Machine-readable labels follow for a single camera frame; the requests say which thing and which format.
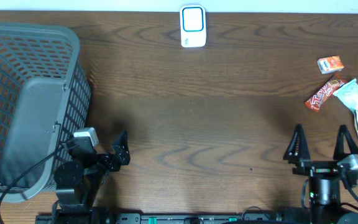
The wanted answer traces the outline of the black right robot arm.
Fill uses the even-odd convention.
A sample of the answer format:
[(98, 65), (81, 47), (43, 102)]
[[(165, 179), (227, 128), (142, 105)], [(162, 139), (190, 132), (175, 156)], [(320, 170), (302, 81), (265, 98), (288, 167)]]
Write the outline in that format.
[(340, 184), (358, 202), (352, 190), (358, 181), (358, 146), (346, 125), (339, 127), (331, 161), (313, 161), (310, 157), (304, 129), (295, 126), (283, 160), (293, 164), (292, 173), (307, 176), (309, 207), (305, 214), (310, 223), (358, 223), (358, 207), (341, 202)]

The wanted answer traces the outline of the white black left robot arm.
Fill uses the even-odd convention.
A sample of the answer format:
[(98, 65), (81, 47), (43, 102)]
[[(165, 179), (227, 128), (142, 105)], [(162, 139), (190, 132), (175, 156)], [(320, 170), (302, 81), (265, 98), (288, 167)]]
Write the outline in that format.
[(113, 142), (113, 153), (97, 153), (98, 144), (94, 128), (79, 129), (63, 143), (71, 161), (54, 173), (58, 202), (53, 208), (52, 223), (116, 223), (107, 208), (93, 204), (104, 178), (130, 163), (127, 132)]

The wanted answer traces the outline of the light blue wet wipes pack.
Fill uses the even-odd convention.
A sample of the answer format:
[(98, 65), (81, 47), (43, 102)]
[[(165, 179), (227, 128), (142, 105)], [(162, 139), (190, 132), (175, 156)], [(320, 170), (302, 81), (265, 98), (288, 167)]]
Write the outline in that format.
[(337, 89), (333, 95), (339, 98), (352, 112), (358, 111), (358, 83), (356, 78)]

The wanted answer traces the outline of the orange white small box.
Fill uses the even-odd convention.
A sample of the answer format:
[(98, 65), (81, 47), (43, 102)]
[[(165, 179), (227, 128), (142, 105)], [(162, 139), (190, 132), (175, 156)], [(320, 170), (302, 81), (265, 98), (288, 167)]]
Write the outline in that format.
[(341, 71), (344, 68), (343, 63), (339, 56), (331, 56), (325, 58), (319, 58), (317, 60), (317, 65), (320, 72), (324, 74), (329, 74), (333, 72)]

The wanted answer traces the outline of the red brown candy bar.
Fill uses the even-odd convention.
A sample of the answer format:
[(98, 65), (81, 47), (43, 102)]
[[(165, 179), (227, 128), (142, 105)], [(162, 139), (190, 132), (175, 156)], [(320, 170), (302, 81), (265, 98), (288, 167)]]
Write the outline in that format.
[(346, 83), (347, 81), (342, 79), (339, 75), (333, 75), (313, 96), (304, 102), (305, 106), (318, 112), (322, 104)]

